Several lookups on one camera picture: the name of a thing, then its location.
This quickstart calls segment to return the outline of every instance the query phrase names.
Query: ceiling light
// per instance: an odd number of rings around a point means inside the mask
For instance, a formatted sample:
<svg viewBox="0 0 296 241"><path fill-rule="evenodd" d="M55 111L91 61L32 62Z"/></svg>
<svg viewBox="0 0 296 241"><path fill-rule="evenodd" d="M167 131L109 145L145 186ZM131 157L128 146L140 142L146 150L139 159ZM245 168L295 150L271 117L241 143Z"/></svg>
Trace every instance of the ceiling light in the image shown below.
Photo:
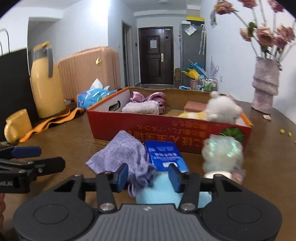
<svg viewBox="0 0 296 241"><path fill-rule="evenodd" d="M169 0L160 0L158 3L159 4L168 4L168 3L170 3L170 1Z"/></svg>

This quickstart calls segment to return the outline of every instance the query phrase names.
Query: refrigerator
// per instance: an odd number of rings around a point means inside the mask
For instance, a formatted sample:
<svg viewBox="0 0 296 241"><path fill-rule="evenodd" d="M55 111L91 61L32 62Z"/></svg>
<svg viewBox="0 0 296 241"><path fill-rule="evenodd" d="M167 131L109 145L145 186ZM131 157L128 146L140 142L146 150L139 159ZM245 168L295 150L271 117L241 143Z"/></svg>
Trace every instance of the refrigerator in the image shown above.
<svg viewBox="0 0 296 241"><path fill-rule="evenodd" d="M205 70L205 54L203 55L203 47L200 51L200 41L202 38L202 27L195 26L197 30L192 34L188 35L185 32L190 25L189 24L181 24L180 26L180 53L181 53L181 70L193 63L200 63L203 69ZM186 87L190 87L190 79L187 75L181 73L180 84Z"/></svg>

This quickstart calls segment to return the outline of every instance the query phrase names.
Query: suitcase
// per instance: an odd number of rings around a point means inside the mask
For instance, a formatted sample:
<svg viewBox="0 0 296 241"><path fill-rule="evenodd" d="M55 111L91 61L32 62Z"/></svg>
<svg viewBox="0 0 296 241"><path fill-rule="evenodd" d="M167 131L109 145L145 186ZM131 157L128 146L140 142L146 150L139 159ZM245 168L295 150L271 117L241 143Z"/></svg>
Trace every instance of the suitcase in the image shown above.
<svg viewBox="0 0 296 241"><path fill-rule="evenodd" d="M121 88L119 54L109 47L86 49L58 63L65 99L75 99L99 79L109 90Z"/></svg>

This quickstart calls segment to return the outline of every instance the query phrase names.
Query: yellow mug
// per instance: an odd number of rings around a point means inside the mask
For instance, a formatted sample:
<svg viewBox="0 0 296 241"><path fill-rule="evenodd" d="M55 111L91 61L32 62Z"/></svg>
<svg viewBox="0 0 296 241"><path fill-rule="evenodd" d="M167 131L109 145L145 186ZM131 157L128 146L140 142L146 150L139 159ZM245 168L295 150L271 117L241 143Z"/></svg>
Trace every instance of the yellow mug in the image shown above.
<svg viewBox="0 0 296 241"><path fill-rule="evenodd" d="M6 119L4 136L8 142L13 143L23 138L30 130L32 125L27 110L22 109Z"/></svg>

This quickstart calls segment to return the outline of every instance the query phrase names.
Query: flower vase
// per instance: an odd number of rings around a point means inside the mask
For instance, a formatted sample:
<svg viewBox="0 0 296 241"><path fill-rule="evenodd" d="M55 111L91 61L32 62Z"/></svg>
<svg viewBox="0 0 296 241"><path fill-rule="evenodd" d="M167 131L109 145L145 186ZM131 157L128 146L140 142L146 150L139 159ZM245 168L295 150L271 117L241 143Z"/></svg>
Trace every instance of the flower vase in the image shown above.
<svg viewBox="0 0 296 241"><path fill-rule="evenodd" d="M269 59L256 57L253 87L255 88L252 108L270 114L274 95L278 94L279 64Z"/></svg>

